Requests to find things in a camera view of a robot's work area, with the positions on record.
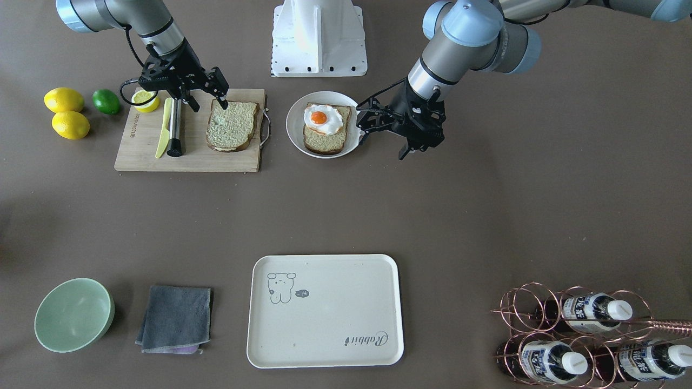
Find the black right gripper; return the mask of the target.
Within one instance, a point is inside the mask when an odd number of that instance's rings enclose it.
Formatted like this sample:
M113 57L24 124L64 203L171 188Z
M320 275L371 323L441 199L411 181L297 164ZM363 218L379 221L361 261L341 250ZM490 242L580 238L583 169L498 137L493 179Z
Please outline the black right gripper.
M228 82L221 70L213 67L206 71L187 39L173 52L158 54L152 43L147 44L149 57L138 79L146 91L166 90L177 99L184 99L193 112L200 111L200 104L191 90L202 90L215 96L218 106L228 108Z

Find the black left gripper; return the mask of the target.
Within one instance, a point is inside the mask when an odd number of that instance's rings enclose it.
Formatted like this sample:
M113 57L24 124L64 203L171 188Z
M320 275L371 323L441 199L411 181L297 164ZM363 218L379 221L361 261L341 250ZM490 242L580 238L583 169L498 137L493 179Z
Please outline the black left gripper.
M404 86L390 104L383 105L378 101L377 96L401 83ZM359 146L365 144L371 133L390 131L406 138L398 152L398 160L404 160L408 153L437 147L444 140L442 124L447 120L441 95L442 89L435 85L432 96L422 98L413 91L408 80L402 78L369 96L357 106L358 111L365 113L357 122Z

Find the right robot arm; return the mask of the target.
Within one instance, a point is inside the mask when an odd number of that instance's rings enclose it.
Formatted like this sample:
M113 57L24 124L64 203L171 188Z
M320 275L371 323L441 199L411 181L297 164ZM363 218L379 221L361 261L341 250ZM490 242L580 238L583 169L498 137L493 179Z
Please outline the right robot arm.
M182 30L161 1L57 1L64 24L77 32L132 29L145 44L149 57L137 83L146 91L167 91L195 112L200 106L191 96L202 90L228 107L228 82L220 69L206 71Z

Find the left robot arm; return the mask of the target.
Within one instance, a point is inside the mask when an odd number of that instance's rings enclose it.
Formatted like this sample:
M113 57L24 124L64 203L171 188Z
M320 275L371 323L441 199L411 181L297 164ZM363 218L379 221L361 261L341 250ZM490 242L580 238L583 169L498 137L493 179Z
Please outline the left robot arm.
M361 102L360 145L369 135L390 131L403 136L398 157L437 147L444 139L444 101L467 71L516 74L531 69L541 39L530 29L564 8L593 5L660 22L690 15L690 1L440 1L426 11L422 29L428 44L398 92L382 104L374 94Z

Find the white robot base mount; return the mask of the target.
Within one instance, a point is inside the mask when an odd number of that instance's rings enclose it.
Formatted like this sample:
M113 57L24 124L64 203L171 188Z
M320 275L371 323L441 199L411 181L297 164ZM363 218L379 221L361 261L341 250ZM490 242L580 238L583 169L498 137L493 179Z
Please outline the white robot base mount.
M354 77L367 71L361 7L351 1L285 1L274 8L272 76Z

